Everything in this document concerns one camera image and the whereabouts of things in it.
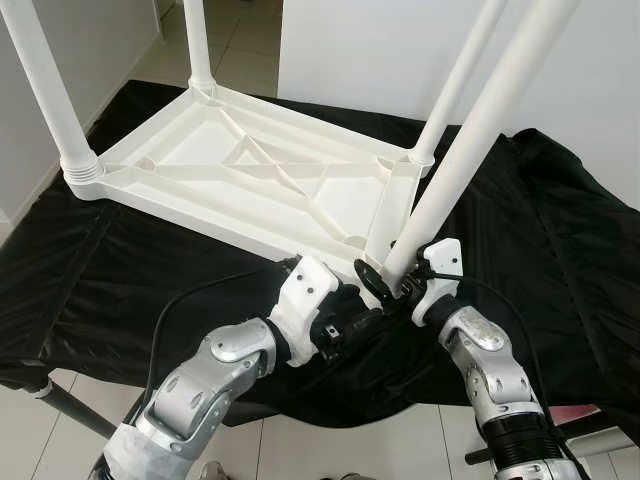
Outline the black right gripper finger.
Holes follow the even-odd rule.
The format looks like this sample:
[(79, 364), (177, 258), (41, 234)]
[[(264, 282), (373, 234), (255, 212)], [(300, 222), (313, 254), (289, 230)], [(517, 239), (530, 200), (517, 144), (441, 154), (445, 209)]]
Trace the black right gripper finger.
[(394, 294), (393, 289), (385, 282), (383, 276), (374, 265), (365, 260), (356, 260), (355, 274), (367, 296), (374, 298), (380, 306), (393, 305), (396, 302), (396, 294)]

